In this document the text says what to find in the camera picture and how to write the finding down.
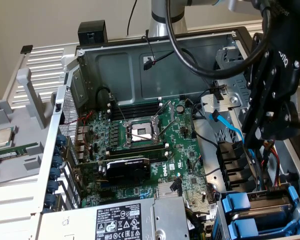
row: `white wall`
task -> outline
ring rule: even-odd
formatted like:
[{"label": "white wall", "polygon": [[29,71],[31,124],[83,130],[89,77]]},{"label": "white wall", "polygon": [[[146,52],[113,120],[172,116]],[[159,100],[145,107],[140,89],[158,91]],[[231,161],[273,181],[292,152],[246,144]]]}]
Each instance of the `white wall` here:
[{"label": "white wall", "polygon": [[[126,36],[134,0],[0,0],[0,97],[23,45],[48,46],[77,42],[81,22],[104,19],[110,39]],[[187,7],[188,28],[259,19],[230,12],[226,5]],[[151,0],[139,0],[130,34],[150,25]]]}]

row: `black connector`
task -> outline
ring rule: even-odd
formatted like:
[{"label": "black connector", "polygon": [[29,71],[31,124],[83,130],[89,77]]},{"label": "black connector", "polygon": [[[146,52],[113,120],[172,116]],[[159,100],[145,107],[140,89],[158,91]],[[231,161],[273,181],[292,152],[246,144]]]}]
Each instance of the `black connector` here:
[{"label": "black connector", "polygon": [[154,61],[152,61],[152,59],[150,58],[148,61],[146,61],[146,63],[143,65],[143,70],[149,70],[150,68],[152,68],[152,66],[155,65]]}]

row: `green circuit board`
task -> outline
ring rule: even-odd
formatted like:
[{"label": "green circuit board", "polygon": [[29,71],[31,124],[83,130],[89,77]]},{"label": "green circuit board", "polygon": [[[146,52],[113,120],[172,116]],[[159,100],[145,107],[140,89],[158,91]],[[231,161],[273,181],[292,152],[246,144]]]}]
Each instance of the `green circuit board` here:
[{"label": "green circuit board", "polygon": [[[187,164],[187,159],[193,164],[201,155],[197,138],[192,138],[191,108],[186,108],[185,101],[179,100],[179,98],[165,99],[161,103],[164,105],[167,101],[171,101],[171,103],[159,115],[160,131],[171,122],[171,107],[173,107],[174,122],[160,136],[161,142],[158,145],[167,143],[169,144],[168,150],[149,150],[115,157],[115,159],[140,157],[161,160],[160,162],[151,163],[151,177],[141,185],[110,185],[105,180],[96,181],[95,172],[98,171],[99,165],[105,165],[107,162],[113,161],[111,157],[109,159],[106,156],[107,147],[115,150],[127,149],[125,147],[125,121],[108,122],[105,112],[96,112],[85,123],[93,131],[93,134],[87,137],[87,142],[92,145],[97,143],[98,151],[93,153],[92,158],[89,154],[85,154],[82,163],[77,166],[84,175],[84,182],[87,186],[86,197],[82,200],[83,208],[124,199],[156,198],[158,184],[170,182],[172,184],[177,177],[181,177],[182,196],[189,207],[194,211],[208,210],[208,202],[202,201],[202,192],[206,191],[206,179],[194,176]],[[183,106],[184,113],[178,114],[176,111],[177,106]],[[199,163],[194,170],[198,174],[204,174],[204,168]]]}]

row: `warning label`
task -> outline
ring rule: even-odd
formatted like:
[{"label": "warning label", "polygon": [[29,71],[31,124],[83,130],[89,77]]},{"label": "warning label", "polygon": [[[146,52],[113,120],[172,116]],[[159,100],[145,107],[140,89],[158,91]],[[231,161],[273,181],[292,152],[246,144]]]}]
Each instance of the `warning label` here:
[{"label": "warning label", "polygon": [[141,205],[99,209],[96,212],[95,240],[141,240]]}]

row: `processor chip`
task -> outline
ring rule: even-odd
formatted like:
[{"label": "processor chip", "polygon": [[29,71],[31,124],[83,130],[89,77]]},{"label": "processor chip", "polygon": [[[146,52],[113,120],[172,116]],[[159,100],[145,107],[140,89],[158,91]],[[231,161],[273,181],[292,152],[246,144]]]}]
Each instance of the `processor chip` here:
[{"label": "processor chip", "polygon": [[8,127],[0,130],[0,147],[4,147],[11,141],[13,127]]}]

